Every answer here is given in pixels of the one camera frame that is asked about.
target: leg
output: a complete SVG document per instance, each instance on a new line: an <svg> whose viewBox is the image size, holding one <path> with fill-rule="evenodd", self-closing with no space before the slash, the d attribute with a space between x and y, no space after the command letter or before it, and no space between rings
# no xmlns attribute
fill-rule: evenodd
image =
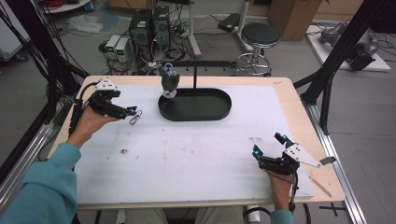
<svg viewBox="0 0 396 224"><path fill-rule="evenodd" d="M200 208L195 224L242 224L242 206Z"/></svg>
<svg viewBox="0 0 396 224"><path fill-rule="evenodd" d="M125 224L168 224L162 209L127 209Z"/></svg>

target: stool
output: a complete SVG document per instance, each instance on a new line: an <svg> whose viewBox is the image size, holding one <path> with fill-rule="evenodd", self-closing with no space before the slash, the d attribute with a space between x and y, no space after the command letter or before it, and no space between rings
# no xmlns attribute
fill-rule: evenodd
<svg viewBox="0 0 396 224"><path fill-rule="evenodd" d="M251 23L242 29L242 40L253 47L252 53L244 53L236 59L238 70L253 76L271 76L271 66L268 60L261 54L263 49L276 46L280 41L280 32L266 24Z"/></svg>

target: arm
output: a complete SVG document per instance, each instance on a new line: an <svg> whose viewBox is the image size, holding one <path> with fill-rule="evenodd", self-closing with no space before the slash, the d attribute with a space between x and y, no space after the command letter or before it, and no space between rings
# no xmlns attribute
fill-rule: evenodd
<svg viewBox="0 0 396 224"><path fill-rule="evenodd" d="M21 181L21 191L0 223L71 223L77 211L77 176L72 171L79 148L106 123L115 121L84 110L76 130L48 161L35 162Z"/></svg>
<svg viewBox="0 0 396 224"><path fill-rule="evenodd" d="M289 193L292 175L278 175L274 172L267 171L272 189L275 211L271 213L272 224L292 224L292 213L289 210Z"/></svg>

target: desk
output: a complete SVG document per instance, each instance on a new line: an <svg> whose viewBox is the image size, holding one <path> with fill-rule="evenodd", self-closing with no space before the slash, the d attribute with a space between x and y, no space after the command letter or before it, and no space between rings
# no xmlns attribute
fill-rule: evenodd
<svg viewBox="0 0 396 224"><path fill-rule="evenodd" d="M87 77L84 85L97 81L101 77ZM116 85L139 85L139 86L160 86L160 77L110 77ZM181 77L179 86L190 86L192 77ZM309 153L317 160L326 157L323 147L321 146L315 130L310 122L309 117L304 111L304 107L300 102L299 96L292 86L289 79L283 77L199 77L198 86L266 86L272 87L276 93L280 107L283 110L285 120L289 125L292 140L302 144ZM84 98L92 94L91 89L87 89ZM69 113L66 122L62 127L55 146L60 142L64 142L67 138L67 128L69 125L71 114ZM338 181L338 178L331 165L322 166L317 169L305 166L309 181L311 182L314 196L311 198L296 199L297 203L309 202L340 202L345 199L345 193ZM97 208L132 208L132 207L183 207L183 206L220 206L234 204L259 204L270 203L269 199L244 199L237 201L222 202L184 202L184 203L134 203L134 204L96 204L90 206L84 204L80 208L97 209Z"/></svg>

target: black stand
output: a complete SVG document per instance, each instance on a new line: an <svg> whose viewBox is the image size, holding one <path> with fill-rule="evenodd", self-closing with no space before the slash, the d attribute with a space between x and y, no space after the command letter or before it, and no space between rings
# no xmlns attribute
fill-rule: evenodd
<svg viewBox="0 0 396 224"><path fill-rule="evenodd" d="M192 89L177 89L175 98L168 99L161 96L158 101L161 115L172 121L198 121L218 120L228 116L232 101L230 96L222 90L213 88L197 89L198 66L223 67L229 66L230 62L219 61L188 61L171 63L174 67L194 67L194 81Z"/></svg>
<svg viewBox="0 0 396 224"><path fill-rule="evenodd" d="M306 101L310 105L314 105L320 94L323 92L319 125L326 134L329 134L327 129L327 120L329 117L332 80L335 73L349 53L354 49L364 32L367 31L371 22L376 19L380 9L387 2L388 0L363 1L358 12L355 14L343 35L330 52L329 57L319 70L309 77L305 77L293 84L297 89L311 82L308 90L301 95L301 100Z"/></svg>

